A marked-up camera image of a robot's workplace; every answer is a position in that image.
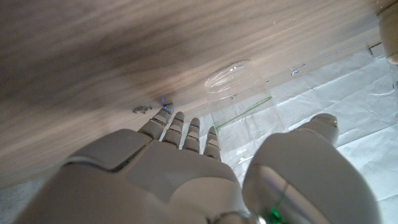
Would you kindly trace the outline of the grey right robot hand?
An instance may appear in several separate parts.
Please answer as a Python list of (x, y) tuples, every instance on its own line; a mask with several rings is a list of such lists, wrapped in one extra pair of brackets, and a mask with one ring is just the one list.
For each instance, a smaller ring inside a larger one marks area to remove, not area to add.
[(380, 223), (375, 196), (335, 148), (327, 113), (270, 135), (239, 182), (214, 129), (165, 105), (138, 131), (121, 129), (70, 155), (16, 223)]

